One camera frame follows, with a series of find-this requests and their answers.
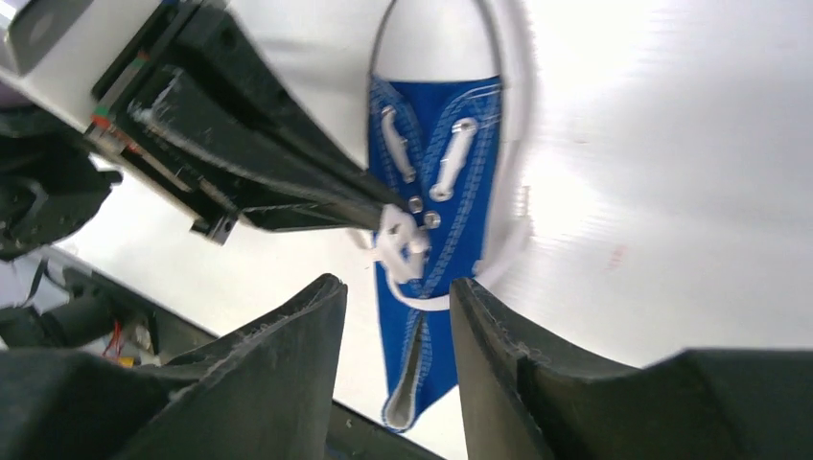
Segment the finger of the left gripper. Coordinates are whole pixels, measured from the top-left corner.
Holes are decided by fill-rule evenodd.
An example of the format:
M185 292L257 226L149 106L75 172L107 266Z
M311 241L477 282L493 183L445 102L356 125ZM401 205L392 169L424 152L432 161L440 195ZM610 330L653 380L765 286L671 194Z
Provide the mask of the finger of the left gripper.
M236 19L225 9L214 5L199 6L174 44L178 49L180 69L190 73L221 106L237 113L240 120L274 119L321 149L335 145L344 163L359 167L297 103L266 66ZM388 190L387 204L404 206L404 200L385 187Z
M274 119L240 120L178 67L155 107L149 127L213 167L240 212L257 214L267 228L379 228L387 188L344 163L335 145L321 149Z

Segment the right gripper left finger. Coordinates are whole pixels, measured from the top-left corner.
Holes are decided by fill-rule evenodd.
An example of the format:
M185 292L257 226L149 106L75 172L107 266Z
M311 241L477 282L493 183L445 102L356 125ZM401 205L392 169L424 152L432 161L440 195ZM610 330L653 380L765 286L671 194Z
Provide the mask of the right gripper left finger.
M162 366L69 349L1 355L5 459L320 459L347 287L324 274Z

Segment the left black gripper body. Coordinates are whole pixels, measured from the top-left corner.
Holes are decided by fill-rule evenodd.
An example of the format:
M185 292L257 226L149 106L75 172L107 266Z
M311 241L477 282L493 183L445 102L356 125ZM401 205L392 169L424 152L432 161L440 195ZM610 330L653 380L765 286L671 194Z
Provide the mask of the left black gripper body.
M211 166L150 127L156 102L173 86L171 47L197 12L198 1L161 1L135 36L92 86L96 102L89 141L106 159L123 166L188 214L192 232L224 244L239 219Z

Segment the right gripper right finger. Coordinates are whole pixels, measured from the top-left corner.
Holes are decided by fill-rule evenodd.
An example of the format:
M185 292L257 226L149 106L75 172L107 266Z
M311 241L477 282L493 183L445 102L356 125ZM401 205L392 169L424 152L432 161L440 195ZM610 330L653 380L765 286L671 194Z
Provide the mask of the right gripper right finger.
M637 369L580 348L479 283L451 287L473 459L808 459L812 355L689 349Z

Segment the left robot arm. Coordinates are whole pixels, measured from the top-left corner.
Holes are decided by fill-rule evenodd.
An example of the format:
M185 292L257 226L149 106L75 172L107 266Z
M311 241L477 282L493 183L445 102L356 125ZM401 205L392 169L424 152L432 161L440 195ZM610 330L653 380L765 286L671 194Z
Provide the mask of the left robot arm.
M317 125L225 1L1 5L1 257L75 234L132 173L224 243L376 231L406 204Z

